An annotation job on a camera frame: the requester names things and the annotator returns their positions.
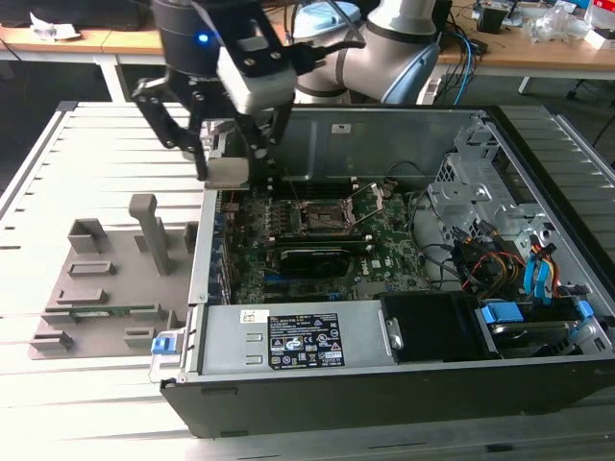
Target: collaborative robot arm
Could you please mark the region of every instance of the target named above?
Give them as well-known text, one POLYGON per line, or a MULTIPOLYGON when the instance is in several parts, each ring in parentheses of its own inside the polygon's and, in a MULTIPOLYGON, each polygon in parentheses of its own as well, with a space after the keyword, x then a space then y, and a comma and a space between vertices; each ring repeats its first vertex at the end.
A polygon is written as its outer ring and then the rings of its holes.
POLYGON ((167 148, 194 156, 197 176, 208 176, 200 134, 206 119, 233 118, 251 155, 263 158, 280 142, 290 115, 297 76, 312 71, 330 53, 363 43, 313 47, 280 43, 258 0, 154 0, 167 72, 139 82, 133 99, 167 148), (171 95, 190 116, 186 128, 162 100, 171 95), (268 123, 254 115, 272 109, 268 123))

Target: blue cable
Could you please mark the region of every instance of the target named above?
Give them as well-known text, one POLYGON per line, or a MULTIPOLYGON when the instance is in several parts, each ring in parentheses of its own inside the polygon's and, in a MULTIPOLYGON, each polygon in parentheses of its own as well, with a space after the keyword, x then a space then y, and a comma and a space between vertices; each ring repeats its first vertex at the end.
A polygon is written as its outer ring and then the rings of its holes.
POLYGON ((461 95, 463 94, 463 91, 465 90, 465 86, 468 83, 468 77, 470 76, 470 67, 472 66, 472 45, 470 44, 468 39, 462 34, 453 34, 453 35, 461 38, 465 42, 465 47, 468 50, 468 65, 465 68, 465 76, 463 77, 463 82, 461 82, 461 88, 459 89, 457 97, 455 98, 455 102, 453 103, 453 105, 456 106, 457 103, 459 102, 459 99, 461 98, 461 95))

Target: desk leg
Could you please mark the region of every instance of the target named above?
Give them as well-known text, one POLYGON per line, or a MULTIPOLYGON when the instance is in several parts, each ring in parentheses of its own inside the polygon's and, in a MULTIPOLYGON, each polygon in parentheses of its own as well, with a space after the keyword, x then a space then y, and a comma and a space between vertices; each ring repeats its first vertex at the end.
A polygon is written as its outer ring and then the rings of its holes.
POLYGON ((528 94, 529 89, 531 88, 531 84, 532 84, 531 77, 524 77, 517 91, 519 91, 519 94, 528 94))
POLYGON ((436 65, 431 72, 430 77, 426 81, 425 85, 421 89, 416 104, 431 105, 438 94, 438 88, 442 82, 442 78, 446 75, 446 65, 436 65))
POLYGON ((11 65, 7 61, 0 61, 0 80, 12 80, 15 74, 12 72, 11 65))
POLYGON ((130 101, 130 93, 126 87, 122 67, 117 62, 115 55, 104 55, 96 58, 96 63, 103 71, 103 77, 107 84, 107 90, 114 103, 125 103, 130 101))

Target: wooden desk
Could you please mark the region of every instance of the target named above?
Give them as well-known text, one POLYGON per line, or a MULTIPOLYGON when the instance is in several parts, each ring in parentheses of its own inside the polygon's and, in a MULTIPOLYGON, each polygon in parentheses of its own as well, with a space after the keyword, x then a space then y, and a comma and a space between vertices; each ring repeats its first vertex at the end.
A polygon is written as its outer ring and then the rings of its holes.
MULTIPOLYGON (((478 32, 476 21, 470 19, 471 9, 461 9, 472 3, 474 3, 472 0, 456 0, 452 13, 457 24, 469 38, 475 38, 489 45, 487 53, 480 60, 480 66, 583 69, 586 71, 615 70, 615 53, 596 50, 580 38, 571 37, 570 43, 559 40, 532 43, 518 27, 503 26, 502 31, 497 35, 478 32)), ((458 48, 453 46, 444 50, 438 63, 456 64, 458 60, 458 48)))
MULTIPOLYGON (((470 8, 462 9, 472 3, 472 0, 455 0, 452 13, 469 38, 488 45, 487 53, 480 58, 477 74, 522 77, 519 86, 522 94, 529 90, 530 77, 615 80, 615 52, 595 50, 583 39, 575 37, 570 37, 569 43, 532 43, 518 27, 503 26, 497 35, 478 32, 476 21, 470 17, 470 8)), ((458 45, 443 50, 431 74, 429 87, 437 87, 436 83, 458 62, 458 45)), ((423 103, 429 104, 432 95, 425 96, 423 103)))
MULTIPOLYGON (((0 27, 0 38, 14 51, 44 53, 102 53, 103 43, 111 33, 108 29, 84 29, 82 37, 68 41, 43 41, 27 27, 0 27)), ((6 47, 0 42, 0 50, 6 47)))
MULTIPOLYGON (((577 38, 571 38, 569 44, 558 41, 532 44, 520 28, 504 27, 498 35, 477 32, 476 22, 469 19, 470 9, 462 10, 472 2, 455 0, 453 15, 470 38, 489 45, 480 59, 477 74, 522 77, 521 92, 528 89, 529 77, 615 80, 615 52, 594 50, 577 38)), ((278 35, 283 36, 283 11, 277 10, 269 16, 278 35)), ((160 35, 152 21, 138 32, 84 30, 82 33, 82 40, 48 43, 37 40, 28 29, 0 28, 0 38, 24 61, 100 65, 114 102, 125 101, 128 95, 120 64, 164 64, 160 35)), ((14 61, 15 57, 0 43, 1 60, 14 61)), ((457 45, 445 49, 433 70, 429 87, 437 87, 434 84, 452 71, 458 60, 457 45)), ((429 103, 431 97, 427 91, 423 93, 422 102, 429 103)))

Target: warning label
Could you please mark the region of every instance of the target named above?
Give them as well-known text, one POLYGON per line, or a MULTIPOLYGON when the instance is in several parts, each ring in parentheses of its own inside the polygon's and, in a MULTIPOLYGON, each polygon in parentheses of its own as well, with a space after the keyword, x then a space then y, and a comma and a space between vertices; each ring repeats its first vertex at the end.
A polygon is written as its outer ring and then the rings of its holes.
POLYGON ((337 314, 269 317, 268 324, 269 366, 274 370, 344 365, 337 314))

